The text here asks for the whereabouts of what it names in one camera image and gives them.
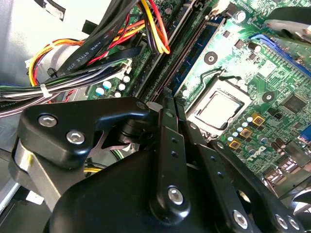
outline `capacitor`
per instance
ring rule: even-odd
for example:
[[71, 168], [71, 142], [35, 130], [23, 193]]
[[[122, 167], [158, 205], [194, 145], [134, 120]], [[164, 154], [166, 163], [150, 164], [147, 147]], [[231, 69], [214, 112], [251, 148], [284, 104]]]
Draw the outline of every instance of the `capacitor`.
[[266, 135], [264, 134], [260, 134], [258, 135], [258, 140], [260, 141], [260, 143], [262, 144], [266, 144], [269, 142], [269, 139], [266, 137]]
[[239, 22], [242, 23], [246, 19], [246, 13], [244, 11], [238, 11], [234, 18]]
[[279, 137], [276, 139], [276, 143], [281, 149], [284, 149], [286, 147], [285, 142]]
[[271, 147], [272, 147], [277, 153], [282, 152], [282, 149], [277, 145], [276, 142], [272, 142], [272, 143], [271, 143]]
[[249, 154], [255, 154], [255, 153], [256, 153], [256, 150], [254, 149], [253, 146], [246, 146], [245, 149], [247, 150], [247, 152], [248, 152]]
[[189, 97], [190, 92], [186, 89], [186, 90], [183, 90], [182, 94], [183, 94], [183, 97], [187, 98]]
[[243, 117], [247, 122], [253, 121], [253, 117], [250, 114], [244, 114]]
[[259, 44], [256, 44], [256, 43], [254, 43], [254, 42], [250, 42], [249, 44], [248, 44], [248, 49], [249, 50], [251, 50], [252, 52], [260, 52], [261, 51], [261, 45], [259, 45]]
[[124, 82], [124, 83], [129, 83], [130, 81], [131, 81], [130, 76], [125, 75], [125, 76], [123, 77], [123, 82]]
[[103, 82], [103, 87], [105, 89], [110, 89], [112, 87], [112, 84], [109, 81], [105, 81], [105, 82]]
[[103, 94], [105, 94], [105, 90], [103, 88], [101, 88], [101, 87], [97, 87], [95, 92], [99, 96], [102, 96]]
[[116, 98], [120, 98], [120, 97], [121, 97], [121, 93], [117, 91], [117, 92], [115, 93], [115, 97], [116, 97]]
[[230, 136], [230, 137], [227, 138], [228, 142], [232, 142], [233, 139], [234, 139], [234, 138], [233, 138], [232, 136]]
[[125, 90], [125, 85], [122, 84], [122, 83], [119, 84], [118, 89], [119, 89], [120, 91], [124, 91], [124, 90]]
[[245, 119], [240, 119], [240, 120], [239, 120], [239, 123], [241, 124], [241, 126], [242, 126], [243, 128], [245, 128], [245, 127], [248, 126], [248, 123], [247, 123], [247, 121], [246, 121]]
[[240, 124], [235, 124], [234, 128], [238, 133], [241, 133], [243, 131], [243, 127]]
[[239, 155], [238, 155], [238, 158], [239, 158], [243, 163], [246, 162], [246, 159], [244, 158], [243, 155], [239, 154]]

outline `red wire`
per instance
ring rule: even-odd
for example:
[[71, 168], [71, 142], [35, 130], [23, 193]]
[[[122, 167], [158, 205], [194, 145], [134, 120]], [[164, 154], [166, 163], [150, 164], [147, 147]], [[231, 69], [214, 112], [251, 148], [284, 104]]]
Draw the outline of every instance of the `red wire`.
[[154, 2], [154, 0], [149, 0], [151, 6], [152, 6], [152, 9], [154, 10], [155, 12], [155, 16], [157, 18], [157, 21], [159, 22], [159, 25], [160, 25], [160, 28], [161, 28], [161, 31], [163, 33], [163, 44], [164, 46], [167, 46], [169, 44], [168, 40], [167, 40], [167, 34], [166, 34], [166, 30], [165, 30], [165, 27], [164, 27], [164, 24], [163, 24], [163, 21], [162, 21], [162, 17], [161, 17], [161, 14], [159, 12], [159, 10], [157, 9], [157, 6]]

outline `hex bolt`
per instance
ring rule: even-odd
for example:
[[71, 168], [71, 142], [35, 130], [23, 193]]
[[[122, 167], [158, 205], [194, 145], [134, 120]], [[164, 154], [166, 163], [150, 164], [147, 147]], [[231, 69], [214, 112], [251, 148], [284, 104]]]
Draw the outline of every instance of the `hex bolt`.
[[85, 140], [83, 134], [75, 130], [68, 132], [66, 135], [66, 138], [70, 143], [76, 144], [76, 145], [80, 145], [84, 143], [84, 140]]
[[220, 149], [223, 149], [223, 148], [224, 148], [224, 146], [223, 146], [223, 144], [222, 144], [222, 143], [217, 142], [216, 144], [217, 144], [217, 146], [218, 146]]
[[284, 228], [286, 230], [288, 229], [287, 223], [285, 222], [284, 219], [282, 219], [282, 217], [280, 215], [276, 215], [276, 220], [282, 228]]
[[288, 216], [288, 220], [289, 220], [290, 224], [291, 224], [297, 231], [300, 230], [300, 227], [299, 227], [298, 223], [297, 223], [291, 216]]
[[53, 127], [57, 124], [55, 117], [50, 115], [42, 115], [39, 117], [38, 122], [44, 127]]
[[240, 227], [242, 227], [243, 229], [247, 229], [248, 227], [247, 220], [239, 211], [237, 210], [233, 211], [233, 218]]
[[168, 194], [169, 194], [170, 200], [174, 204], [181, 205], [184, 202], [184, 197], [177, 188], [169, 188]]
[[192, 122], [190, 122], [190, 127], [193, 128], [194, 130], [196, 130], [197, 126], [195, 124], [193, 124]]

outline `microchip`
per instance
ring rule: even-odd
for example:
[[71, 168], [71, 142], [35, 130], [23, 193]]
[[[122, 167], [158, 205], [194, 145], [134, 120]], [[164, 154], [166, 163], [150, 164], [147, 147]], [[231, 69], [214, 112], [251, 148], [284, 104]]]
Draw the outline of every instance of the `microchip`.
[[231, 34], [230, 32], [226, 31], [226, 32], [224, 33], [224, 37], [225, 37], [225, 38], [228, 38], [228, 37], [230, 36], [230, 34]]
[[241, 49], [243, 48], [244, 45], [245, 43], [242, 40], [238, 40], [234, 46], [237, 47], [238, 49]]
[[237, 150], [240, 147], [241, 143], [237, 140], [233, 140], [230, 144], [229, 147], [231, 147], [232, 149]]
[[274, 117], [275, 117], [275, 119], [277, 119], [277, 120], [281, 120], [282, 117], [283, 117], [283, 115], [282, 115], [281, 113], [277, 113], [277, 114], [274, 115]]
[[249, 57], [249, 60], [254, 60], [256, 58], [256, 55], [255, 54], [252, 54], [252, 55], [250, 55], [250, 57]]
[[267, 110], [267, 112], [271, 115], [274, 116], [275, 114], [277, 114], [277, 110], [275, 108], [269, 108]]
[[258, 113], [253, 113], [252, 117], [253, 117], [252, 122], [258, 126], [262, 125], [265, 121], [265, 119], [261, 115], [259, 115]]
[[283, 103], [283, 106], [291, 112], [297, 114], [307, 105], [301, 98], [292, 95], [288, 100]]
[[302, 124], [298, 122], [297, 124], [294, 125], [294, 128], [299, 129], [301, 126], [302, 126]]
[[245, 138], [248, 138], [251, 134], [252, 134], [252, 131], [247, 128], [244, 128], [243, 131], [240, 133], [240, 135]]

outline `hole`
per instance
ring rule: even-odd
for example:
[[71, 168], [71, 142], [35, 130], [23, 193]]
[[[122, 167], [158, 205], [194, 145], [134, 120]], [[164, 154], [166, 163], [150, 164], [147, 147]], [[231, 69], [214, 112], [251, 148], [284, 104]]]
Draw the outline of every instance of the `hole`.
[[294, 38], [294, 35], [292, 33], [290, 33], [288, 30], [286, 29], [282, 29], [281, 30], [281, 34], [283, 37], [285, 38], [290, 38], [290, 39], [293, 39]]
[[172, 151], [172, 156], [173, 156], [174, 158], [178, 158], [178, 157], [179, 157], [178, 154], [177, 154], [175, 151]]
[[178, 143], [178, 141], [175, 138], [173, 138], [173, 137], [172, 137], [172, 142], [174, 142], [176, 144]]
[[220, 178], [224, 178], [224, 176], [222, 175], [222, 173], [221, 172], [217, 172], [217, 175], [220, 177]]
[[168, 115], [169, 117], [173, 117], [174, 115], [172, 113], [170, 113], [169, 111], [165, 112], [166, 115]]

